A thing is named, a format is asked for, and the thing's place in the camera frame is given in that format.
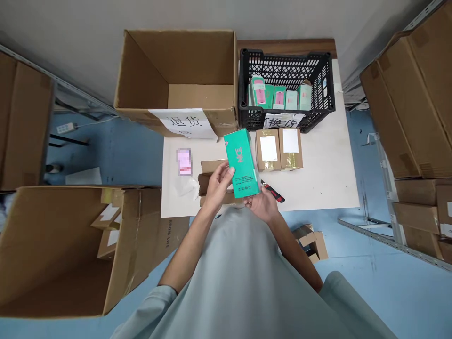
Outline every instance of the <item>white label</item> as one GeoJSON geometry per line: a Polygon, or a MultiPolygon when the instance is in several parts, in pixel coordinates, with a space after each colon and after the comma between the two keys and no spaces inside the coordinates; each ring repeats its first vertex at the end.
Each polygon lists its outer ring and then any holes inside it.
{"type": "Polygon", "coordinates": [[[114,222],[117,222],[118,224],[120,224],[122,222],[122,212],[116,217],[114,222]]]}
{"type": "Polygon", "coordinates": [[[452,225],[449,224],[440,224],[441,235],[444,235],[448,238],[452,238],[452,225]]]}
{"type": "Polygon", "coordinates": [[[114,214],[119,210],[119,207],[113,207],[112,204],[108,205],[105,210],[100,214],[102,218],[100,221],[108,221],[114,217],[114,214]]]}
{"type": "Polygon", "coordinates": [[[270,128],[297,128],[304,114],[266,114],[263,129],[270,128]]]}
{"type": "Polygon", "coordinates": [[[298,131],[296,129],[282,130],[282,151],[284,153],[298,153],[298,131]]]}
{"type": "Polygon", "coordinates": [[[274,136],[260,137],[260,149],[263,162],[278,161],[276,138],[274,136]]]}
{"type": "Polygon", "coordinates": [[[117,230],[110,231],[110,234],[108,235],[107,246],[111,246],[111,245],[117,243],[118,237],[119,237],[119,231],[117,231],[117,230]]]}
{"type": "Polygon", "coordinates": [[[286,109],[297,109],[297,96],[296,91],[286,91],[286,109]]]}
{"type": "Polygon", "coordinates": [[[165,127],[177,134],[193,139],[212,139],[218,137],[210,126],[202,108],[149,110],[165,127]]]}
{"type": "Polygon", "coordinates": [[[253,90],[265,90],[265,84],[256,84],[253,82],[253,90]]]}

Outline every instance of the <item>white paper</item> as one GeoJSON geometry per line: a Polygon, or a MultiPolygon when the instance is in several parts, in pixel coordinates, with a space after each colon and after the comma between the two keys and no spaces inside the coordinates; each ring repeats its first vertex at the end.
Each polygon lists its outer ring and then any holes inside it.
{"type": "Polygon", "coordinates": [[[296,129],[282,130],[282,151],[284,153],[299,153],[298,131],[296,129]]]}
{"type": "Polygon", "coordinates": [[[262,151],[262,161],[278,161],[276,151],[276,138],[274,136],[260,137],[260,149],[262,151]]]}
{"type": "Polygon", "coordinates": [[[66,177],[66,185],[101,185],[102,177],[100,176],[100,167],[87,169],[82,172],[68,174],[66,177]]]}
{"type": "Polygon", "coordinates": [[[122,222],[122,212],[116,217],[114,222],[117,222],[118,224],[120,224],[122,222]]]}
{"type": "Polygon", "coordinates": [[[452,225],[449,224],[440,224],[440,229],[441,229],[441,234],[448,237],[448,238],[452,238],[452,225]]]}
{"type": "Polygon", "coordinates": [[[108,205],[105,210],[100,214],[102,218],[100,221],[108,221],[114,217],[114,214],[119,210],[119,207],[113,207],[113,204],[108,205]]]}
{"type": "Polygon", "coordinates": [[[212,139],[218,137],[213,131],[202,108],[149,110],[165,127],[177,134],[193,139],[212,139]]]}
{"type": "Polygon", "coordinates": [[[119,237],[118,230],[110,231],[110,234],[108,235],[107,246],[111,246],[111,245],[117,243],[118,237],[119,237]]]}
{"type": "Polygon", "coordinates": [[[270,129],[270,128],[295,129],[295,128],[297,128],[298,124],[300,123],[301,119],[303,119],[304,116],[305,115],[302,113],[300,113],[300,114],[290,114],[290,113],[266,114],[263,129],[270,129]]]}

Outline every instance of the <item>sleeve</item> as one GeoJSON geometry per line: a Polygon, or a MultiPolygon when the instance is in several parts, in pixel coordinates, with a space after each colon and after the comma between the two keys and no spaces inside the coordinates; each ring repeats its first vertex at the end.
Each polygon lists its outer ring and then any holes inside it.
{"type": "Polygon", "coordinates": [[[397,339],[340,272],[327,276],[319,295],[357,338],[397,339]]]}
{"type": "Polygon", "coordinates": [[[176,296],[172,287],[157,286],[130,318],[116,328],[111,339],[148,339],[176,296]]]}

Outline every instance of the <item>white table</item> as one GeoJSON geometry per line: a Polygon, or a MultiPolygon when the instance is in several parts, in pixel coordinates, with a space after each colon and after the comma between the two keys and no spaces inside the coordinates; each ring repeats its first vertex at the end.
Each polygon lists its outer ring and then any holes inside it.
{"type": "MultiPolygon", "coordinates": [[[[284,203],[278,204],[280,211],[359,207],[337,59],[333,59],[332,65],[336,111],[327,115],[309,133],[301,134],[303,168],[260,173],[261,179],[285,198],[284,203]]],[[[250,134],[254,145],[256,133],[250,134]]],[[[227,159],[223,138],[215,143],[212,140],[166,137],[163,146],[162,218],[194,216],[200,208],[199,198],[193,200],[189,194],[180,197],[176,192],[176,150],[179,148],[191,149],[194,179],[201,173],[201,161],[227,159]]]]}

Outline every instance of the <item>paper sign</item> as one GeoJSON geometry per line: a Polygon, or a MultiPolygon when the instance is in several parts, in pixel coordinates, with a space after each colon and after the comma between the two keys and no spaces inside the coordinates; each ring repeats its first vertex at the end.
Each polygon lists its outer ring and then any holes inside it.
{"type": "Polygon", "coordinates": [[[274,136],[260,137],[260,148],[262,150],[262,161],[278,161],[276,151],[276,138],[274,136]]]}
{"type": "Polygon", "coordinates": [[[193,139],[218,137],[210,126],[202,108],[149,110],[171,132],[193,139]]]}
{"type": "Polygon", "coordinates": [[[282,151],[284,153],[298,153],[298,131],[296,129],[282,130],[282,151]]]}
{"type": "Polygon", "coordinates": [[[303,119],[305,115],[300,114],[267,114],[265,115],[264,128],[297,128],[301,119],[303,119]]]}
{"type": "Polygon", "coordinates": [[[118,230],[110,231],[110,234],[108,235],[107,246],[111,246],[114,243],[117,243],[118,242],[118,237],[119,237],[119,231],[118,230]]]}
{"type": "Polygon", "coordinates": [[[119,210],[119,207],[113,207],[112,204],[108,205],[106,209],[100,214],[102,218],[100,221],[108,221],[114,217],[114,214],[119,210]]]}

